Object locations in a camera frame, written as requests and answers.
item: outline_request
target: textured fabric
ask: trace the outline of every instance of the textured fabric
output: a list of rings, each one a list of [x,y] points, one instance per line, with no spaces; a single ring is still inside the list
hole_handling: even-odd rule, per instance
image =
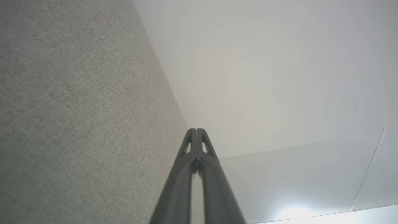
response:
[[[187,126],[132,0],[3,0],[0,26],[0,223],[147,223]]]

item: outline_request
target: gray fabric surface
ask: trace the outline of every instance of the gray fabric surface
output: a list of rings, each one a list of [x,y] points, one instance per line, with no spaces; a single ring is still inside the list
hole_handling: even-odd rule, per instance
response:
[[[0,223],[147,223],[187,126],[132,0],[5,0],[0,26]]]

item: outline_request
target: white ceiling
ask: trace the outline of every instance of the white ceiling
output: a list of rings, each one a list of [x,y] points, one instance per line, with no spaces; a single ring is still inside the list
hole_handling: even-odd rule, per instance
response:
[[[134,0],[189,127],[217,155],[398,124],[398,1]]]

